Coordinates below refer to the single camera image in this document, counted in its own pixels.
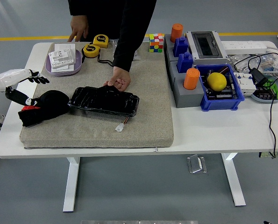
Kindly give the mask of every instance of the black shirt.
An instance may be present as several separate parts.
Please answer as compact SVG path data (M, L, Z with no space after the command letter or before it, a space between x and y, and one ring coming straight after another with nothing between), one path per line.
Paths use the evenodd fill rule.
M119 39L113 66L130 70L145 37L157 0L68 0L71 15L86 15L92 41L98 34Z

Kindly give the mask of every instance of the orange cup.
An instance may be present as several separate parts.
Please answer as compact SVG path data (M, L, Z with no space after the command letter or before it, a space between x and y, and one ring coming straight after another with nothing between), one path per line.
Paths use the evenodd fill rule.
M175 43L176 38L180 38L182 36L183 29L184 27L180 23L173 24L170 38L172 43Z
M191 68L186 71L184 87L187 90L194 90L199 80L200 72L198 69Z

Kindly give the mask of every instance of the blue container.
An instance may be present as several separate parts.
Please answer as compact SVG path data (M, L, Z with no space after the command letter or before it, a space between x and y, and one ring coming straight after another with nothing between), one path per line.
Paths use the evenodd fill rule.
M205 88L203 82L202 82L202 78L201 76L204 74L207 74L209 70L213 70L215 72L217 72L218 70L220 70L222 67L224 66L228 66L229 67L229 73L232 77L233 80L233 85L234 85L234 89L235 92L237 94L237 99L215 99L215 100L209 100L207 98L207 94L206 91L207 89ZM201 110L202 111L209 111L209 110L232 110L232 111L236 111L238 109L238 105L240 104L240 102L244 101L245 98L242 94L242 91L237 83L236 77L234 76L234 73L231 69L231 66L228 64L211 64L211 65L196 65L196 68L200 71L200 82L204 91L204 97L200 103L201 106Z

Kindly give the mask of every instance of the white table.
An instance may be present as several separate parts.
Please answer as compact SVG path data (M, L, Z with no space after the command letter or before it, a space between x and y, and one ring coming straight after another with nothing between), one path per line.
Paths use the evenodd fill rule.
M275 47L271 42L267 46ZM26 69L42 71L51 43L36 44ZM24 81L17 90L32 97L36 84ZM18 111L22 105L12 102L0 131L0 158L67 157L70 162L63 211L73 211L78 179L79 159L83 156L207 154L222 153L225 170L236 206L246 205L232 159L241 152L272 151L274 139L269 130L270 104L245 99L237 111L202 112L200 107L176 108L171 95L174 142L169 148L74 148L24 149L19 140L22 122ZM277 137L278 102L272 109L272 128Z

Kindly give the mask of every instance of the gray felt mat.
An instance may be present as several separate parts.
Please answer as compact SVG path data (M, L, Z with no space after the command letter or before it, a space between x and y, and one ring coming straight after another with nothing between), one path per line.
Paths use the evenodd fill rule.
M76 49L85 43L76 43ZM163 53L149 53L148 43L138 49L141 57L133 61L131 84L127 92L140 98L137 114L130 118L123 131L115 128L125 117L74 109L38 125L23 127L20 140L29 148L57 147L169 147L173 142L173 125L169 87ZM113 59L113 49L101 49L100 58ZM49 84L39 84L34 97L48 90L59 90L69 98L77 87L101 87L113 74L108 64L87 58L81 70L72 76L55 77L43 69Z

